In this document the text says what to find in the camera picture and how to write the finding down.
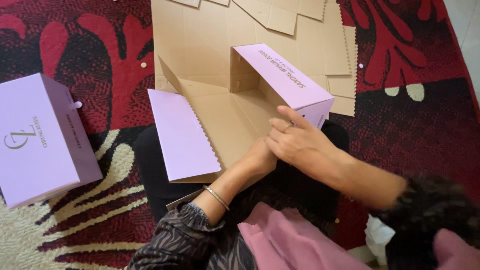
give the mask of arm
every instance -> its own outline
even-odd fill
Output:
[[[209,187],[230,204],[252,176],[275,168],[276,157],[259,139],[249,152],[234,163]],[[223,205],[208,191],[189,204],[180,204],[160,220],[150,243],[137,250],[128,269],[193,269],[204,265],[216,244],[216,231]]]
[[[298,128],[281,119],[270,120],[273,129],[267,145],[275,155],[309,177],[367,205],[378,209],[393,207],[406,186],[402,177],[336,148],[320,130],[291,108],[279,106],[278,111]]]
[[[268,149],[266,138],[260,138],[243,158],[234,163],[209,187],[229,205],[233,197],[250,178],[258,174],[268,173],[275,166],[276,157]],[[193,203],[203,210],[212,226],[217,224],[225,213],[223,205],[207,190],[193,200]]]
[[[294,110],[279,106],[298,128],[271,119],[267,145],[283,161],[309,177],[377,210],[379,217],[398,235],[427,237],[449,229],[468,243],[480,246],[480,210],[464,196],[459,185],[438,176],[403,178],[360,161],[336,148],[315,126]]]

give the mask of hand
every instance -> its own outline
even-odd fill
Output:
[[[354,158],[335,147],[314,125],[293,109],[279,106],[278,112],[288,116],[298,128],[278,118],[270,119],[273,127],[266,143],[283,161],[297,167],[311,178],[339,189],[342,166]]]
[[[252,175],[268,173],[275,169],[277,158],[268,148],[266,139],[267,137],[259,138],[239,160]]]

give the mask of zebra print shirt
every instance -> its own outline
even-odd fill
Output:
[[[253,254],[241,234],[212,228],[196,204],[177,206],[158,223],[150,243],[137,250],[127,269],[249,269]]]

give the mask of bangle bracelet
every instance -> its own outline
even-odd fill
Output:
[[[211,190],[208,186],[204,185],[204,189],[205,190],[208,190],[212,195],[213,197],[215,197],[215,199],[217,201],[219,201],[219,203],[221,203],[223,205],[223,207],[225,207],[225,209],[227,211],[230,211],[230,208],[228,208],[228,205],[222,200],[222,198],[220,198],[220,196],[218,196],[213,190]]]

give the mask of white tissue paper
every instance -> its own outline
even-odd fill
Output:
[[[369,214],[365,234],[367,235],[365,239],[367,246],[377,257],[378,264],[386,265],[385,247],[395,235],[395,231],[385,225],[380,219],[374,218]]]

